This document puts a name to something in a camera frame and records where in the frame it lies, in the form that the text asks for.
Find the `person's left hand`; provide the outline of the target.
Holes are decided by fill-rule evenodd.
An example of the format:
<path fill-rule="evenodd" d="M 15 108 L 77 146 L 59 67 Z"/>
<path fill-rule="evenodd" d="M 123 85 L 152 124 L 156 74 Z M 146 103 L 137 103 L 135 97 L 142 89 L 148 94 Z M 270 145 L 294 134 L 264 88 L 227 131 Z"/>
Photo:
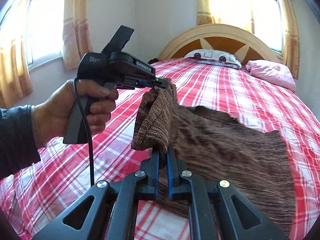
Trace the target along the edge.
<path fill-rule="evenodd" d="M 111 119 L 116 108 L 118 91 L 113 86 L 105 88 L 92 80 L 79 80 L 76 83 L 77 95 L 74 94 L 72 80 L 68 80 L 57 89 L 44 103 L 32 107 L 32 124 L 36 148 L 46 146 L 54 137 L 63 137 L 67 131 L 69 120 L 81 120 L 81 113 L 76 98 L 102 98 L 90 107 L 87 117 L 88 125 L 93 134 L 101 133 L 105 124 Z"/>

